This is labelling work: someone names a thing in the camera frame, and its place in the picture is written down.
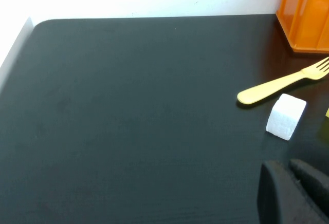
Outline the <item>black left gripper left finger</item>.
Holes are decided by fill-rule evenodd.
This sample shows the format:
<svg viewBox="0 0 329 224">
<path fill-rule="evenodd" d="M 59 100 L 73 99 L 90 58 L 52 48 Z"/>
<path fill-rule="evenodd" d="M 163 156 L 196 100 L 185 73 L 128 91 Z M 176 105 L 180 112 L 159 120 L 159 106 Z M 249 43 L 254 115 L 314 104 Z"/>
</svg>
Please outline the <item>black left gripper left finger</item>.
<svg viewBox="0 0 329 224">
<path fill-rule="evenodd" d="M 288 167 L 278 161 L 261 166 L 257 206 L 260 223 L 328 223 Z"/>
</svg>

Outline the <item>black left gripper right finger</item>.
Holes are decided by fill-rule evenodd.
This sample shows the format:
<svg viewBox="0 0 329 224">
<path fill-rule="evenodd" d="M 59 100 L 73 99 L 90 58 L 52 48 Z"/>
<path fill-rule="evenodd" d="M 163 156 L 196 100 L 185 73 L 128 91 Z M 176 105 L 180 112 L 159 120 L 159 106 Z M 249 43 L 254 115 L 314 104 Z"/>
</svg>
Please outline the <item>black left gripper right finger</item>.
<svg viewBox="0 0 329 224">
<path fill-rule="evenodd" d="M 289 168 L 308 197 L 324 215 L 328 215 L 328 175 L 300 159 L 291 159 Z"/>
</svg>

